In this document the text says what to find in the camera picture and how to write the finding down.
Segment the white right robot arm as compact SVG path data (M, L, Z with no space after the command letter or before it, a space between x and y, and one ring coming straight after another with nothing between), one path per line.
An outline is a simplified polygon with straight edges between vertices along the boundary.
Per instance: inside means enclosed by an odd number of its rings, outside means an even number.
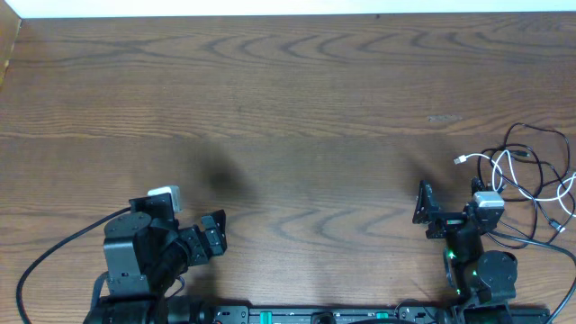
M446 243L446 278L458 300L436 314L439 323L511 323L508 301L516 297L516 257L504 251L485 250L482 235L497 227L505 202L495 191L476 191L459 212L443 211L431 185L418 185L412 222L426 224L428 239Z

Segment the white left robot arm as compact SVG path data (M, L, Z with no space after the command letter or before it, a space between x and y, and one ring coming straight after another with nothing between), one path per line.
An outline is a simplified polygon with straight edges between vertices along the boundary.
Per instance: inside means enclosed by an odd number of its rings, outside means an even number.
M227 249L226 213L201 218L202 226L181 229L176 219L179 188L165 186L129 200L126 215L104 227L107 271L94 282L85 322L213 323L213 307L205 301L166 292L192 266L209 263Z

